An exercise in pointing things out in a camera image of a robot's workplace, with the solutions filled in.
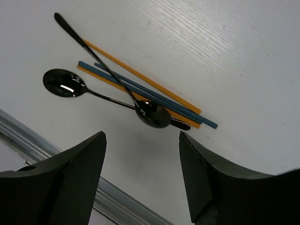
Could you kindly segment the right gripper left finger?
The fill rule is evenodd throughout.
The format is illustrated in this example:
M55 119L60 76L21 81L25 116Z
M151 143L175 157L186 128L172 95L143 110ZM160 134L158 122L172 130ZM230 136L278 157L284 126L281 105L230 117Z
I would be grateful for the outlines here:
M105 133L98 132L48 159L1 172L1 224L88 224L105 152Z

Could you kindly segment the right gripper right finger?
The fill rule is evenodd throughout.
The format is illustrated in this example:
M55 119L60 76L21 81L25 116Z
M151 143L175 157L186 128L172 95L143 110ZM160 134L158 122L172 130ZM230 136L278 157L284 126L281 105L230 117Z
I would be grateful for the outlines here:
M184 132L179 152L193 224L299 224L298 169L278 175L257 172L210 151Z

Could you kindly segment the black spoon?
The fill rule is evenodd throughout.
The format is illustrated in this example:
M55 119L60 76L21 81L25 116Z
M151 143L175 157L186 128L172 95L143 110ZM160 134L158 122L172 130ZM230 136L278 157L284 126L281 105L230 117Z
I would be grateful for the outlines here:
M83 79L75 73L65 69L51 69L45 72L43 76L43 84L45 88L54 95L63 98L75 98L84 93L89 93L104 100L124 106L135 111L135 106L107 97L90 90ZM170 125L182 130L190 130L191 126L185 122L171 117Z
M135 111L142 122L153 128L165 128L171 123L170 113L162 106L147 100L137 99L126 84L94 53L93 50L83 41L83 39L74 31L68 22L59 14L54 13L54 19L59 26L69 34L86 52L88 52L106 71L125 89L135 104Z

